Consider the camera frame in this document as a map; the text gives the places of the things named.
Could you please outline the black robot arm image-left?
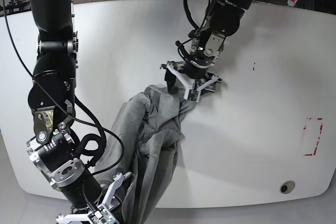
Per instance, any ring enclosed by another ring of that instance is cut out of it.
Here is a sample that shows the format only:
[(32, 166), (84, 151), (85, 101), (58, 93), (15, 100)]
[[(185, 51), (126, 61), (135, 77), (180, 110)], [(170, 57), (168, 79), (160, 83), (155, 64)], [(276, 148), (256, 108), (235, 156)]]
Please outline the black robot arm image-left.
[(28, 152), (50, 185), (78, 210), (75, 215), (58, 217), (58, 222), (73, 222), (78, 217), (87, 223), (100, 223), (96, 213), (106, 211), (103, 200), (112, 191), (102, 189), (89, 167), (106, 163), (99, 174), (113, 178), (113, 184), (120, 187), (124, 177), (119, 176), (119, 171), (125, 163), (135, 161), (144, 167), (133, 171), (134, 181), (125, 190), (122, 217), (125, 223), (144, 223), (167, 189), (167, 183), (161, 182), (166, 175), (163, 158), (170, 157), (169, 167), (174, 168), (176, 149), (176, 144), (172, 144), (166, 152), (162, 151), (173, 130), (153, 132), (149, 120), (167, 122), (168, 112), (178, 111), (177, 97), (150, 86), (126, 103), (119, 113), (123, 137), (117, 137), (117, 141), (121, 146), (133, 143), (138, 134), (130, 124), (144, 122), (140, 135), (148, 137), (148, 141), (133, 153), (150, 154), (134, 160), (121, 150), (119, 159), (110, 163), (110, 155), (105, 153), (109, 130), (75, 96), (78, 39), (73, 31), (71, 0), (30, 2), (39, 29), (39, 46), (31, 73), (33, 87), (28, 95), (35, 132), (28, 142)]

